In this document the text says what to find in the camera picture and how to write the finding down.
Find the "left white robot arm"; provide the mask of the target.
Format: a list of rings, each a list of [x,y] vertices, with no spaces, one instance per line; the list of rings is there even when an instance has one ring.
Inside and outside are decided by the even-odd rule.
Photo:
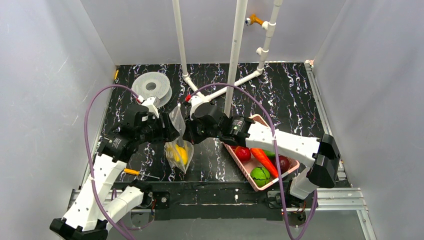
[[[141,180],[131,182],[123,193],[107,206],[103,202],[115,179],[124,170],[143,143],[167,143],[176,140],[175,111],[156,116],[147,106],[131,104],[123,120],[107,131],[92,163],[93,173],[82,186],[76,200],[61,218],[52,220],[49,228],[64,240],[105,240],[117,222],[132,208],[140,205],[151,186]]]

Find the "pink plastic basket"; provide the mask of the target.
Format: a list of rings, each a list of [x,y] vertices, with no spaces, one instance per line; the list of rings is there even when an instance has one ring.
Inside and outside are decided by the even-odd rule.
[[[264,118],[262,116],[260,116],[259,114],[254,114],[254,115],[250,116],[249,118],[251,118],[255,122],[260,123],[260,124],[266,126],[267,128],[269,128],[268,123],[266,123]],[[246,180],[248,181],[248,183],[251,185],[251,187],[253,188],[253,190],[255,192],[264,191],[267,188],[271,187],[273,184],[278,182],[278,178],[273,177],[270,174],[266,174],[267,172],[269,173],[269,171],[266,170],[265,175],[263,173],[261,173],[259,175],[260,175],[260,177],[269,177],[268,180],[267,180],[267,183],[266,184],[261,183],[261,184],[257,185],[257,182],[252,178],[250,173],[256,168],[265,169],[265,167],[262,165],[262,163],[260,161],[258,161],[252,153],[251,153],[250,160],[241,161],[238,158],[238,156],[236,155],[235,148],[233,149],[232,146],[230,146],[226,143],[223,143],[223,146],[226,148],[226,150],[228,151],[230,156],[233,158],[234,162],[237,164],[237,166],[239,167],[239,169],[243,173],[244,177],[246,178]],[[290,163],[290,165],[289,165],[290,168],[287,171],[282,172],[282,175],[281,175],[282,178],[285,178],[286,176],[293,173],[294,171],[296,171],[300,167],[300,163],[297,160],[294,160],[292,158],[288,158],[288,161]]]

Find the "clear dotted zip bag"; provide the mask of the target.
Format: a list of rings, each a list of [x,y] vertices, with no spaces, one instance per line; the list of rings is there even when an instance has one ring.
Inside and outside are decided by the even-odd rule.
[[[194,155],[194,145],[186,140],[183,140],[183,134],[185,132],[186,129],[186,125],[185,125],[185,120],[183,118],[182,115],[182,111],[181,111],[181,104],[178,103],[177,106],[169,113],[170,119],[172,124],[174,125],[174,127],[178,130],[180,137],[178,137],[176,140],[172,141],[172,142],[167,142],[165,143],[165,156],[166,159],[168,160],[169,165],[174,168],[178,168],[180,169],[184,174],[187,172],[188,168],[189,168],[189,164],[193,158]],[[188,154],[188,163],[186,166],[182,166],[176,162],[171,161],[171,158],[166,154],[166,147],[168,145],[179,145],[180,147],[185,148],[187,154]]]

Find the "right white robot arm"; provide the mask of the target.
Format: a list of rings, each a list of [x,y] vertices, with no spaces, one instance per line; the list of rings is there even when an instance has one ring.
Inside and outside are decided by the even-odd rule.
[[[218,138],[230,146],[274,151],[305,165],[287,190],[299,200],[317,188],[330,189],[336,185],[341,156],[335,139],[329,134],[315,138],[273,130],[249,117],[228,117],[216,105],[202,101],[190,105],[185,124],[183,139],[192,144]]]

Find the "orange toy carrot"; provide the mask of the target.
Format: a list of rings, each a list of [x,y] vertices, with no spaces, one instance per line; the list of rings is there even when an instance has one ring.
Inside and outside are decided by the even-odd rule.
[[[256,160],[261,163],[270,173],[273,178],[277,178],[279,176],[277,168],[265,154],[265,152],[260,148],[251,148],[251,154],[256,158]]]

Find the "yellow toy banana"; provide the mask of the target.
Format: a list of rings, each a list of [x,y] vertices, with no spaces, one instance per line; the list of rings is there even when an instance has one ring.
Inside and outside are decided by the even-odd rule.
[[[175,144],[173,146],[168,145],[165,148],[166,154],[170,157],[171,161],[186,166],[188,163],[188,153],[184,147]]]

